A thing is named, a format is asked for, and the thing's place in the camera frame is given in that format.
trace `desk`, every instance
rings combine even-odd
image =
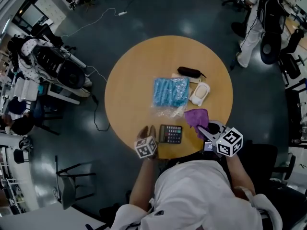
[[[299,22],[293,21],[290,18],[286,18],[285,26],[289,33],[292,35],[294,31],[297,29],[299,26]],[[301,41],[299,41],[299,44],[303,49],[307,50],[307,37],[303,37]]]
[[[183,126],[181,144],[159,144],[159,157],[172,159],[202,149],[184,118],[168,119],[152,113],[154,79],[170,78],[180,66],[200,70],[211,92],[201,107],[188,103],[188,110],[205,108],[209,118],[226,124],[232,109],[233,90],[227,69],[218,56],[205,45],[181,36],[160,36],[141,42],[126,52],[108,78],[105,92],[106,114],[118,137],[130,148],[139,131],[155,125],[157,136],[161,124]]]

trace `black backpack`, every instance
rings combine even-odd
[[[259,0],[257,17],[265,32],[283,33],[286,12],[281,0]]]

